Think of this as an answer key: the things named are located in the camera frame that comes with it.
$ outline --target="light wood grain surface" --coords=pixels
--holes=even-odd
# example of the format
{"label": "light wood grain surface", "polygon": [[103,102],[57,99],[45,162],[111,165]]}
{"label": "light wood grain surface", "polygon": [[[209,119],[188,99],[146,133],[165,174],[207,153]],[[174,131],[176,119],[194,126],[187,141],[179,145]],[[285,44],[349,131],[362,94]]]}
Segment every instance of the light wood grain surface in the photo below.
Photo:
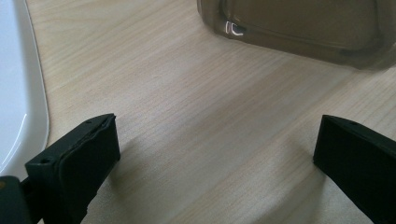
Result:
{"label": "light wood grain surface", "polygon": [[371,223],[312,163],[321,116],[396,139],[396,69],[209,32],[195,0],[27,0],[49,143],[115,113],[121,161],[83,223]]}

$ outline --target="white plastic tray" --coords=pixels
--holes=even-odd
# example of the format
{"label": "white plastic tray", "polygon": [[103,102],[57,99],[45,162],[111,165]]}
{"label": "white plastic tray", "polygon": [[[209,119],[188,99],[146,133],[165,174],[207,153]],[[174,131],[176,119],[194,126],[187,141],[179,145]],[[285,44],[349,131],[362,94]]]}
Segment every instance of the white plastic tray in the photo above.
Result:
{"label": "white plastic tray", "polygon": [[0,175],[27,176],[44,149],[49,115],[35,36],[25,1],[0,0]]}

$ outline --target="black object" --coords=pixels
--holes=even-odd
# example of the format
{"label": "black object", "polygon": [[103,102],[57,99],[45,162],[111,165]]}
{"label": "black object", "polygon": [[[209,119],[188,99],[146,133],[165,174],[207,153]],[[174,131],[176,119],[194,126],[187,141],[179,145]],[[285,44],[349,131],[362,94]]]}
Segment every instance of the black object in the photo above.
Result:
{"label": "black object", "polygon": [[25,164],[28,177],[0,177],[0,223],[80,223],[120,160],[115,116],[88,119]]}
{"label": "black object", "polygon": [[374,223],[396,223],[396,142],[325,115],[314,164]]}

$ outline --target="translucent plastic container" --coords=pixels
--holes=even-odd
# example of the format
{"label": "translucent plastic container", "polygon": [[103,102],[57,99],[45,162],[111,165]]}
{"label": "translucent plastic container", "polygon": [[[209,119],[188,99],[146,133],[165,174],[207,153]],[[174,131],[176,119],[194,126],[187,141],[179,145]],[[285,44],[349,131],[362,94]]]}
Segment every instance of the translucent plastic container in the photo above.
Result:
{"label": "translucent plastic container", "polygon": [[198,0],[215,33],[272,49],[363,67],[396,61],[394,0]]}

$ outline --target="wooden table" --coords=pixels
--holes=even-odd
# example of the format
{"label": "wooden table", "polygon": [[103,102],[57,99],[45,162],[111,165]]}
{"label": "wooden table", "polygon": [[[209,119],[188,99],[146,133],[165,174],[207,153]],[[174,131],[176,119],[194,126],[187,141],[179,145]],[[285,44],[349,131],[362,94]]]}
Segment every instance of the wooden table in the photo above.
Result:
{"label": "wooden table", "polygon": [[312,163],[321,116],[396,138],[396,69],[225,39],[196,0],[28,0],[49,143],[115,113],[121,161],[83,223],[371,223]]}

